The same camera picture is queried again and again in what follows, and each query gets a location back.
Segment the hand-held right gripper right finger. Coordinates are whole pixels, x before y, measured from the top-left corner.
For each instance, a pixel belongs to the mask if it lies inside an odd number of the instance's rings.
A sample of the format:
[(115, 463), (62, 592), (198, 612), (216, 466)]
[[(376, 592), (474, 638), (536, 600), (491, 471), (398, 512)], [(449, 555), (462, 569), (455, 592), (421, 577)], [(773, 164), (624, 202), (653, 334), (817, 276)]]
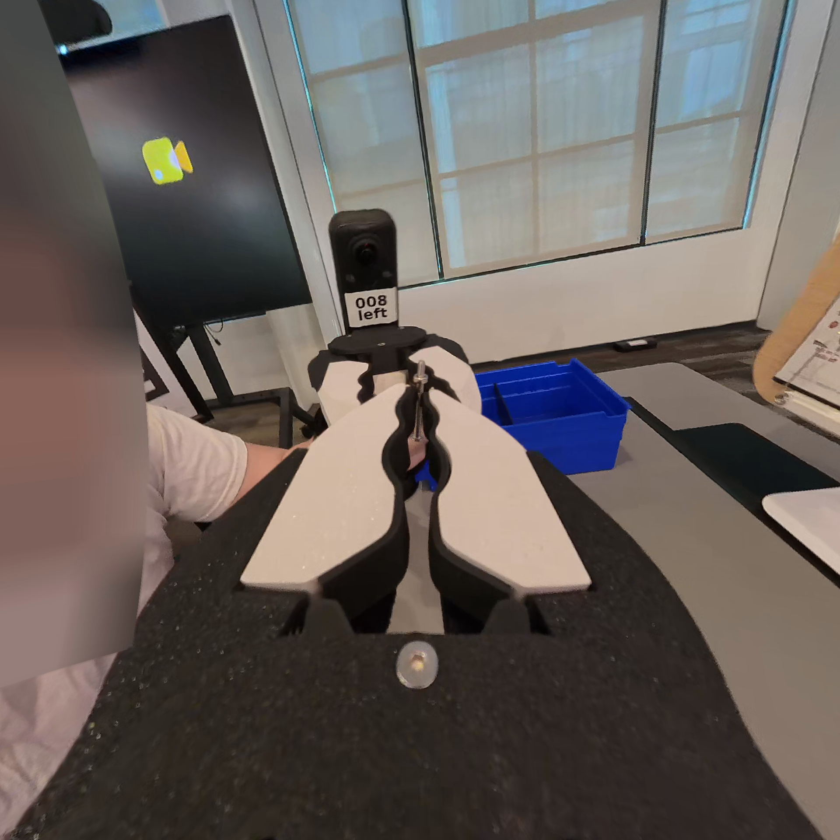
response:
[(478, 634), (502, 603), (530, 631), (537, 599), (588, 592), (592, 576), (559, 511), (565, 476), (444, 392), (429, 391), (423, 413), (437, 483), (428, 565), (444, 632)]

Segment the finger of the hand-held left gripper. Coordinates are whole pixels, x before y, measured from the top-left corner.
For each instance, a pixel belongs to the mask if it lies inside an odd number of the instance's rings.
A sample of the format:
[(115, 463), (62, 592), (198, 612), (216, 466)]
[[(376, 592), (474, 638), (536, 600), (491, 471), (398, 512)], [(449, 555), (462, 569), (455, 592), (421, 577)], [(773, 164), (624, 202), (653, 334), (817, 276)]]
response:
[(457, 356), (426, 356), (427, 387), (446, 392), (475, 414), (482, 411), (476, 376), (467, 362)]
[(406, 394), (405, 370), (373, 373), (362, 361), (330, 362), (318, 390), (328, 425), (347, 435), (406, 432)]

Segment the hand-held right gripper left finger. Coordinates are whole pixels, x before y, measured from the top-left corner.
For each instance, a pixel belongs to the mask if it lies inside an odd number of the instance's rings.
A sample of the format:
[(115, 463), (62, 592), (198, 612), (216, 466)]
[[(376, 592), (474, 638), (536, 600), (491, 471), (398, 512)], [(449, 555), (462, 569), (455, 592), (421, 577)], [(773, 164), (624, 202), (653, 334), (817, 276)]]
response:
[(324, 607), (349, 632), (384, 634), (410, 554), (414, 392), (393, 385), (280, 468), (287, 482), (239, 579), (239, 606), (280, 634)]

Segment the blue plastic bin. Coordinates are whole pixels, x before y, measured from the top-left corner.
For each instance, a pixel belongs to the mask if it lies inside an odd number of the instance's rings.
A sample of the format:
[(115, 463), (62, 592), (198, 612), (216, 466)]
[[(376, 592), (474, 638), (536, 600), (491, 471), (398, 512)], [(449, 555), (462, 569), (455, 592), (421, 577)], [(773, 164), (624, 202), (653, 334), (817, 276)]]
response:
[[(433, 346), (411, 355), (455, 356)], [(629, 404), (583, 363), (543, 362), (475, 373), (481, 414), (567, 476), (616, 464)]]

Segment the person's left forearm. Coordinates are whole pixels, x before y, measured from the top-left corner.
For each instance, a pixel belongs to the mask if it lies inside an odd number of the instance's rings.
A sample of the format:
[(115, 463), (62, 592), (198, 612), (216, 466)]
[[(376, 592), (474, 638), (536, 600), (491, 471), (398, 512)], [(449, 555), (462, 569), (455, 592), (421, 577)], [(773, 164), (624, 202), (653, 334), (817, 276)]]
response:
[(290, 455), (308, 449), (313, 443), (314, 439), (309, 439), (291, 448), (246, 443), (245, 473), (234, 502), (246, 496)]

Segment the black display stand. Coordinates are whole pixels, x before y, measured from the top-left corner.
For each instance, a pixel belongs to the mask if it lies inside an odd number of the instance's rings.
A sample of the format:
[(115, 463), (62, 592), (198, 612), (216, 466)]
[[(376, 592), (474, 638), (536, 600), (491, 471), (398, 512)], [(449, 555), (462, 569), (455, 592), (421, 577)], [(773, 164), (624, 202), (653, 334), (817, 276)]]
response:
[(324, 429), (319, 408), (293, 394), (267, 316), (175, 327), (167, 339), (201, 399), (200, 423), (281, 447)]

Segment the large black display screen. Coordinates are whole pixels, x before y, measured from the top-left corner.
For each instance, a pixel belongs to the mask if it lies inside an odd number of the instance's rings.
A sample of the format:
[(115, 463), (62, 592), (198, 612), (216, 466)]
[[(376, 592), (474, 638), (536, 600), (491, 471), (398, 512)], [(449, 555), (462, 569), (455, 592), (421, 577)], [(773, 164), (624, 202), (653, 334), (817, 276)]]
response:
[(126, 276), (161, 326), (312, 301), (229, 16), (59, 60)]

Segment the framed marker sign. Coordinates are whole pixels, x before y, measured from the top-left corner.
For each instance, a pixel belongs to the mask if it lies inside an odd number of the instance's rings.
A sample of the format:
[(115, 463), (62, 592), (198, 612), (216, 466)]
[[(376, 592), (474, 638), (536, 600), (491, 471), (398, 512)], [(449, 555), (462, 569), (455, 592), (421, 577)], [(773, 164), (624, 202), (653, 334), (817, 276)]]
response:
[(203, 406), (201, 394), (182, 360), (155, 338), (137, 310), (133, 315), (140, 343), (145, 401), (186, 417), (199, 417)]

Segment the frosted grid window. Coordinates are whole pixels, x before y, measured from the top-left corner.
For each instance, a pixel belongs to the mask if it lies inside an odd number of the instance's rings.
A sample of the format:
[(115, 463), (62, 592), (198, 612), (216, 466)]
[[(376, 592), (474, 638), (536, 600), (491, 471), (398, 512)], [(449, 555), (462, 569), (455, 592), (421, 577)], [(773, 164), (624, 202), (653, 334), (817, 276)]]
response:
[(400, 282), (742, 227), (790, 2), (282, 2), (329, 213)]

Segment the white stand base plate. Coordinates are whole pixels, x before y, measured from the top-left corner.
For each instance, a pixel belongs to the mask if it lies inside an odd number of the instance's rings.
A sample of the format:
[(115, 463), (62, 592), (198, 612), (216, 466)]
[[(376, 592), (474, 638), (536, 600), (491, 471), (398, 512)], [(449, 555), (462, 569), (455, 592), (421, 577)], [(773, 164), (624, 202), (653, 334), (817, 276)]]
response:
[[(774, 376), (800, 347), (826, 310), (839, 299), (839, 236), (836, 235), (797, 301), (766, 339), (752, 367), (756, 391), (765, 402), (839, 438), (839, 408), (793, 391)], [(839, 489), (776, 492), (762, 499), (763, 513), (834, 573), (839, 572)]]

